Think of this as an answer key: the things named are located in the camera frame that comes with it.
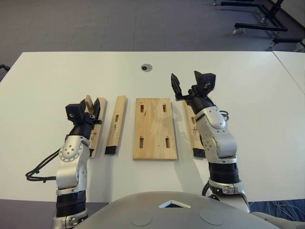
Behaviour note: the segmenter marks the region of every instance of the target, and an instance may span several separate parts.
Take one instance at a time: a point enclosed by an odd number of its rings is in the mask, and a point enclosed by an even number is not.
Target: black metal stand
[[[4,64],[0,64],[0,69],[1,68],[4,68],[4,70],[6,70],[7,72],[10,70],[10,67],[9,66],[6,66]]]
[[[295,51],[297,52],[297,51],[305,50],[305,39],[303,38],[274,38],[272,40],[270,48],[273,48],[278,43],[298,43],[300,47],[299,49],[297,48]]]
[[[254,0],[229,0],[229,1],[254,1]],[[217,5],[217,0],[214,0],[213,6]]]
[[[268,10],[267,7],[263,4],[257,3],[245,3],[245,2],[230,2],[230,1],[222,1],[222,6],[246,6],[246,7],[257,7],[258,13],[261,11],[264,14],[264,17],[261,19],[261,23],[265,23],[266,20],[269,20],[273,26],[267,25],[258,25],[258,24],[245,24],[245,23],[236,23],[234,25],[233,34],[236,34],[237,29],[243,28],[245,29],[254,29],[254,30],[269,30],[269,31],[288,31],[288,29],[282,25],[282,23],[275,17],[278,10],[281,8],[281,4],[284,0],[278,0],[273,7]]]

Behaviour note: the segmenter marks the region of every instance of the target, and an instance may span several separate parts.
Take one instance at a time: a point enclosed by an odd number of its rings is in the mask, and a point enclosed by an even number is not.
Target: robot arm
[[[237,144],[230,134],[227,122],[208,97],[214,89],[216,75],[194,72],[197,85],[188,95],[182,95],[178,78],[172,74],[172,88],[176,100],[185,100],[195,113],[196,127],[209,162],[208,181],[213,198],[249,212],[248,201],[237,169]]]
[[[95,124],[100,104],[94,103],[93,114],[85,112],[86,104],[66,106],[67,117],[74,127],[59,150],[60,166],[56,174],[57,202],[53,229],[73,228],[88,217],[86,209],[87,161],[91,155],[89,138]]]

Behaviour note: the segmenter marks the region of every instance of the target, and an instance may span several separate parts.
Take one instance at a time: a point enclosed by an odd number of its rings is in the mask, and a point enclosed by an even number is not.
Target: gray carpet
[[[107,203],[87,203],[89,216],[106,205]],[[0,199],[1,229],[49,229],[54,214],[54,202]]]
[[[274,34],[247,30],[255,9],[212,6],[213,0],[0,0],[0,64],[36,51],[265,51]],[[283,13],[281,37],[304,37]],[[277,51],[292,51],[279,44]],[[0,70],[0,81],[6,72]],[[88,204],[91,212],[103,204]],[[0,228],[49,228],[55,204],[0,200]]]

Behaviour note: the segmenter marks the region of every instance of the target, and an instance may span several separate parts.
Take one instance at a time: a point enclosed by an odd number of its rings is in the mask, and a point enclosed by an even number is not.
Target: handwritten number
[[[96,135],[96,133],[92,133],[92,137],[91,140],[94,140],[94,136]]]

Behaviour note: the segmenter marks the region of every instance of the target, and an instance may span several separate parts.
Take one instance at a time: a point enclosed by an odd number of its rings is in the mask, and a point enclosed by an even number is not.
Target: wooden block
[[[86,98],[85,98],[85,103],[86,103],[86,107],[88,108],[88,112],[90,114],[93,113],[93,102],[91,100],[91,97],[90,95],[87,95]]]
[[[102,127],[104,125],[104,117],[105,117],[104,113],[106,111],[106,99],[105,98],[100,98],[100,97],[98,97],[97,99],[100,101],[100,107],[101,107],[100,115],[98,117],[98,120],[101,120],[102,124],[95,125],[94,129],[91,131],[91,135],[90,135],[90,139],[89,139],[89,143],[90,143],[89,144],[89,149],[90,149],[92,158],[95,157],[95,151],[96,151],[96,148],[97,148],[98,141],[100,139]]]
[[[133,159],[177,160],[170,99],[136,99]]]
[[[190,143],[193,149],[193,154],[196,157],[205,158],[204,148],[201,144],[200,135],[196,128],[194,111],[190,106],[186,104],[186,101],[183,102],[183,107],[185,111],[186,125],[189,133]]]
[[[124,120],[125,106],[126,96],[118,96],[116,98],[115,108],[113,111],[105,154],[115,154],[116,147],[119,145]]]

